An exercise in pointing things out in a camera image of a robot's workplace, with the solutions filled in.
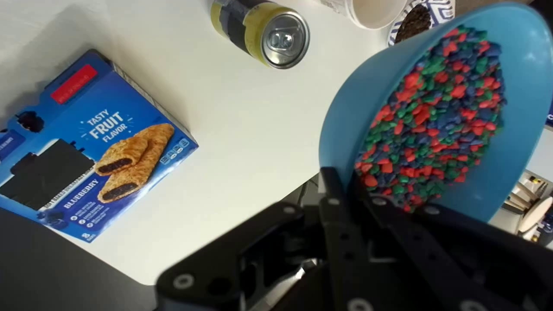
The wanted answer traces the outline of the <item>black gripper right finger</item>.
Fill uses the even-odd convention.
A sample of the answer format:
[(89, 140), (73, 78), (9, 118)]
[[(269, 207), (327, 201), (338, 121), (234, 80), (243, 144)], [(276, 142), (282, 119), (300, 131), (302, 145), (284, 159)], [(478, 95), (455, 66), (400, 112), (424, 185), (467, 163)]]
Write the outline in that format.
[(324, 168), (367, 245), (393, 256), (424, 311), (553, 311), (553, 252), (440, 204), (414, 214)]

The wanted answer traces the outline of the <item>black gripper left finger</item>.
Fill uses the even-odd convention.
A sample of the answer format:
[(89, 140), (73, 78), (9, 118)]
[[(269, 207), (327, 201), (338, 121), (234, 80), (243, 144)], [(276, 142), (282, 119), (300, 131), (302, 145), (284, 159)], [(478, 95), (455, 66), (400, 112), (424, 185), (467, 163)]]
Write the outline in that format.
[(156, 311), (246, 311), (317, 256), (319, 214), (277, 202), (165, 270)]

